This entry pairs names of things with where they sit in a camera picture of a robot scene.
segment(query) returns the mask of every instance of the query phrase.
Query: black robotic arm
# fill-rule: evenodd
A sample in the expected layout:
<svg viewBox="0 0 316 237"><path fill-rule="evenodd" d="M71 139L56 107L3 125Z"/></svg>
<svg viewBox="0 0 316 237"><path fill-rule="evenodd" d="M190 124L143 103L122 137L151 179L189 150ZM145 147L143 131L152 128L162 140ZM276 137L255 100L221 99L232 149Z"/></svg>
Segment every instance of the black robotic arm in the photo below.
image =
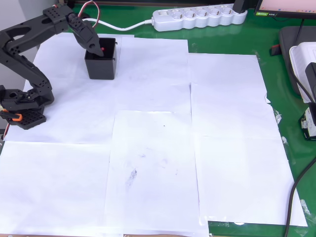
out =
<svg viewBox="0 0 316 237"><path fill-rule="evenodd" d="M33 48L70 27L77 42L88 52L103 56L99 37L89 23L83 22L66 5L59 4L43 15L0 31L0 63L26 80L33 89L23 92L0 85L0 116L9 124L29 129L46 121L44 106L54 101L48 78L20 53Z"/></svg>

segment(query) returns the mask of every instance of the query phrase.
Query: white cable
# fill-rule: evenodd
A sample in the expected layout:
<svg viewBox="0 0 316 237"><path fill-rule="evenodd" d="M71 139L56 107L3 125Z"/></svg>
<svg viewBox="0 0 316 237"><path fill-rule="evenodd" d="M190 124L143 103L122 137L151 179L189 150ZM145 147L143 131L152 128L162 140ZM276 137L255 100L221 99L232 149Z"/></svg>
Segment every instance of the white cable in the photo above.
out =
<svg viewBox="0 0 316 237"><path fill-rule="evenodd" d="M94 22L97 21L96 19L93 19L93 18L85 18L85 19L83 19L83 20L84 20L84 21L94 21ZM112 28L112 29L114 29L114 30L117 30L117 31L129 31L129 30L134 29L134 28L136 28L136 27L138 27L138 26L141 26L141 25L152 24L152 22L153 22L153 21L150 19L150 20L142 21L142 22L140 22L140 23L137 23L136 25L133 25L133 26L130 26L130 27L127 27L127 28L119 28L119 27L112 26L112 25L109 24L109 23L106 23L106 22L104 22L104 21L100 21L100 20L99 20L99 24L105 25L105 26L110 27L110 28Z"/></svg>

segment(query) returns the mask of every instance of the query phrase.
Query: computer monitor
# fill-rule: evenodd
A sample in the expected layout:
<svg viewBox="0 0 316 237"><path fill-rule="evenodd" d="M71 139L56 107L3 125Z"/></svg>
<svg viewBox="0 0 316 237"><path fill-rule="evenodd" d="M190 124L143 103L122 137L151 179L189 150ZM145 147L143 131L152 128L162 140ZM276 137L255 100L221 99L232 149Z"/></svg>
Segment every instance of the computer monitor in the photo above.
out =
<svg viewBox="0 0 316 237"><path fill-rule="evenodd" d="M259 0L257 16L316 19L316 0Z"/></svg>

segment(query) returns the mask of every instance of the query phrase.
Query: red wire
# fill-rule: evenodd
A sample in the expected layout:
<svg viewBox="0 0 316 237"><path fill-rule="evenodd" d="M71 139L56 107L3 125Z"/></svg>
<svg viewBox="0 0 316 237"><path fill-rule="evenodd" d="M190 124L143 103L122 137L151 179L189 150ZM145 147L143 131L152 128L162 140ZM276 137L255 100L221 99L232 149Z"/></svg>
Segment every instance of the red wire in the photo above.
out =
<svg viewBox="0 0 316 237"><path fill-rule="evenodd" d="M79 12L79 14L78 14L78 17L81 17L81 15L82 15L82 13L83 13L85 7L88 6L90 3L94 3L94 4L96 5L96 7L98 8L98 18L97 18L97 21L95 22L95 24L94 24L94 26L93 26L93 27L96 27L97 24L98 24L98 22L99 22L99 20L100 20L100 7L99 7L99 5L98 5L95 1L88 1L88 2L86 2L86 3L83 5L82 9L80 10L80 12Z"/></svg>

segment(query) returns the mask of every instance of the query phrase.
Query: white power strip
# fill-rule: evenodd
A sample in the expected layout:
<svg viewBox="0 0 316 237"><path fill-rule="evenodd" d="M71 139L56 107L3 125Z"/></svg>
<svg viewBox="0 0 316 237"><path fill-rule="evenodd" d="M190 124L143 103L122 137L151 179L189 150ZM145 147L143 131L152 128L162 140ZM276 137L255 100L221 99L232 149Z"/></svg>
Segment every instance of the white power strip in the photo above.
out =
<svg viewBox="0 0 316 237"><path fill-rule="evenodd" d="M246 15L234 12L233 4L164 9L153 12L152 25L157 31L227 26L242 24Z"/></svg>

